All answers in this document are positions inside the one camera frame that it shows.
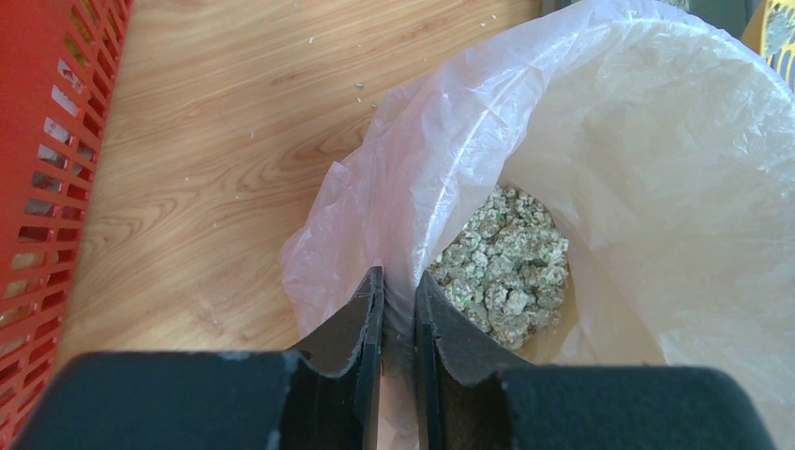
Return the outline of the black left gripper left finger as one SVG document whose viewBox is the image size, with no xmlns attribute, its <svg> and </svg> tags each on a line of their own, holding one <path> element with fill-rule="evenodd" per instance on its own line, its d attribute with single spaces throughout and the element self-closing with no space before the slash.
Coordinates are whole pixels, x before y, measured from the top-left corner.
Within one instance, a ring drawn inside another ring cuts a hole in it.
<svg viewBox="0 0 795 450">
<path fill-rule="evenodd" d="M 91 352 L 46 389 L 18 449 L 373 449 L 384 277 L 280 352 Z"/>
</svg>

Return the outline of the white bin with bag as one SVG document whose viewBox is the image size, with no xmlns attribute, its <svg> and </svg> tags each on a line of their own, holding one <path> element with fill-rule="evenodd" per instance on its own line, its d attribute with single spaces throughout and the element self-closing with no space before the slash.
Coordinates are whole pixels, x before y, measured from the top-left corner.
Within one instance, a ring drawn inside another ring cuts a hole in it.
<svg viewBox="0 0 795 450">
<path fill-rule="evenodd" d="M 540 360 L 720 368 L 793 447 L 792 89 L 675 7 L 581 1 L 390 91 L 281 250 L 302 335 L 383 268 L 381 449 L 417 445 L 420 277 L 501 181 L 570 242 L 577 320 Z"/>
</svg>

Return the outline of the yellow litter scoop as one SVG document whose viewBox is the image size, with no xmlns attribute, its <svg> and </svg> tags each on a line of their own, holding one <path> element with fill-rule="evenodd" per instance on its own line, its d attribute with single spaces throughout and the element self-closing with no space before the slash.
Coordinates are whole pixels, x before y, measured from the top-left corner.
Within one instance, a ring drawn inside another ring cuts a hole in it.
<svg viewBox="0 0 795 450">
<path fill-rule="evenodd" d="M 755 5 L 741 42 L 794 90 L 794 0 L 762 0 Z"/>
</svg>

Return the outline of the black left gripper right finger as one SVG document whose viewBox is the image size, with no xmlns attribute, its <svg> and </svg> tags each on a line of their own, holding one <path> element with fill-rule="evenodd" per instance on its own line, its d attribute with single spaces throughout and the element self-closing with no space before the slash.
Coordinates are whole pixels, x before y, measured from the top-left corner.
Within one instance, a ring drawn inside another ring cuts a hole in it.
<svg viewBox="0 0 795 450">
<path fill-rule="evenodd" d="M 415 293 L 423 449 L 771 449 L 749 396 L 709 367 L 536 366 Z"/>
</svg>

